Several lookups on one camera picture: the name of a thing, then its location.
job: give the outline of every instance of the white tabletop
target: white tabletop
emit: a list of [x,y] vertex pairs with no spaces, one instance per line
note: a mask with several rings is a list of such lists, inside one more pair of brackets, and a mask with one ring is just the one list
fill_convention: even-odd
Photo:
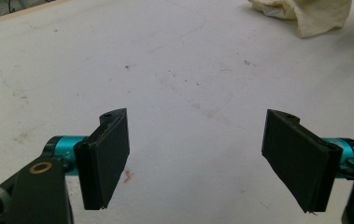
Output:
[[128,109],[133,177],[77,224],[340,223],[351,182],[305,214],[262,156],[266,109],[354,139],[354,2],[308,39],[246,1],[71,0],[0,21],[0,183],[54,135]]

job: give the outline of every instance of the crumpled cloth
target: crumpled cloth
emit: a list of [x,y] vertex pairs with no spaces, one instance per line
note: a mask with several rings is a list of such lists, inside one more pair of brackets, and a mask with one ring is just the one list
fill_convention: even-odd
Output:
[[345,24],[352,0],[248,0],[266,16],[298,21],[298,36],[324,34]]

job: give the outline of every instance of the white table surface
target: white table surface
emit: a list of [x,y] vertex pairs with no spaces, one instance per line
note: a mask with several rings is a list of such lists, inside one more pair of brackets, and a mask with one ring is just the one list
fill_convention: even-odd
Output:
[[308,39],[247,1],[71,0],[0,21],[0,183],[54,135],[127,107],[134,173],[83,223],[340,223],[351,182],[305,214],[262,156],[266,109],[354,138],[354,2]]

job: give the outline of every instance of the white cloth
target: white cloth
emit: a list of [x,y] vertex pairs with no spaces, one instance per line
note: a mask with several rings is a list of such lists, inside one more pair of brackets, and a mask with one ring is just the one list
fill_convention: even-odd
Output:
[[298,21],[298,36],[324,34],[343,27],[352,0],[248,0],[266,16]]

